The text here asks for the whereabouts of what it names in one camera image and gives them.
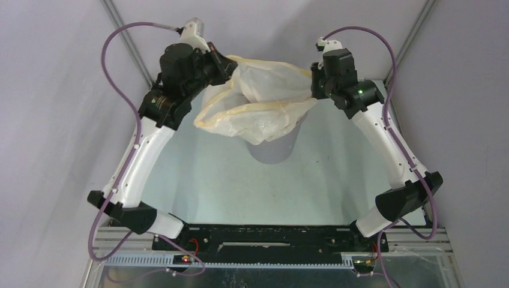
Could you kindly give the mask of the translucent cream trash bag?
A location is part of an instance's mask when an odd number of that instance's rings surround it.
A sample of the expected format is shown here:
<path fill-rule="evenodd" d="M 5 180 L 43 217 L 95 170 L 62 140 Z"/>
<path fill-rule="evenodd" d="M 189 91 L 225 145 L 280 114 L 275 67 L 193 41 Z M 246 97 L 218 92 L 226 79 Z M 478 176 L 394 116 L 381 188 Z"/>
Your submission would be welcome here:
<path fill-rule="evenodd" d="M 308 70 L 287 62 L 227 58 L 238 66 L 225 84 L 204 90 L 196 128 L 259 145 L 289 134 L 318 102 Z"/>

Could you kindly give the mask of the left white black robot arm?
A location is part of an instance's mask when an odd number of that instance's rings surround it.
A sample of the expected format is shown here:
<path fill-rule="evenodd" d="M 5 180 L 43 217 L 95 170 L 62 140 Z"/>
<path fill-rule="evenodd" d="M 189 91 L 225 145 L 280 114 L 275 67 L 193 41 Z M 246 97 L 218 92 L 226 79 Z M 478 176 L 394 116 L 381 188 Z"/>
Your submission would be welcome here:
<path fill-rule="evenodd" d="M 230 81 L 236 61 L 219 53 L 209 42 L 207 49 L 178 43 L 161 55 L 157 82 L 145 95 L 136 115 L 136 128 L 113 179 L 101 191 L 91 191 L 87 201 L 137 234 L 166 236 L 176 250 L 190 242 L 186 223 L 142 202 L 148 176 L 162 149 L 191 111 L 191 102 L 207 87 Z"/>

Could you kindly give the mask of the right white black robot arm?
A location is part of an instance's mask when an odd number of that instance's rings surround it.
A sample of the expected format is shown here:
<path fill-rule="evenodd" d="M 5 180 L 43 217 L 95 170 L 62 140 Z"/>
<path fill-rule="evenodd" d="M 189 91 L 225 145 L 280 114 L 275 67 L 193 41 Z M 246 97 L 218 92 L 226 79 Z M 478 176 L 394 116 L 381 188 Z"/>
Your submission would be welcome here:
<path fill-rule="evenodd" d="M 384 118 L 385 98 L 373 81 L 357 79 L 348 49 L 324 50 L 311 71 L 313 98 L 331 99 L 345 113 L 381 157 L 388 176 L 390 189 L 376 196 L 374 207 L 354 221 L 349 234 L 351 247 L 364 251 L 372 245 L 373 235 L 424 206 L 427 193 L 436 193 L 443 178 L 420 164 L 403 140 L 394 139 L 400 134 L 391 128 L 393 120 Z"/>

